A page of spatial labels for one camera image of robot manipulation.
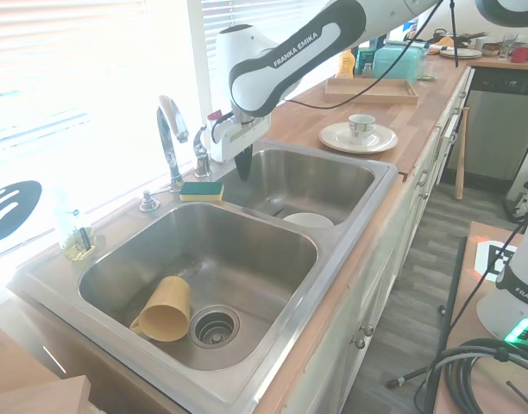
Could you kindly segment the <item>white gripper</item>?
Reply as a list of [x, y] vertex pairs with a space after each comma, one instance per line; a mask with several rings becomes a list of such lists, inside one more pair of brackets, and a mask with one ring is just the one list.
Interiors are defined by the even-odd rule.
[[226, 163], [235, 158], [239, 178], [246, 181], [251, 171], [254, 144], [271, 127], [272, 117], [248, 118], [241, 122], [233, 113], [219, 118], [211, 128], [211, 159]]

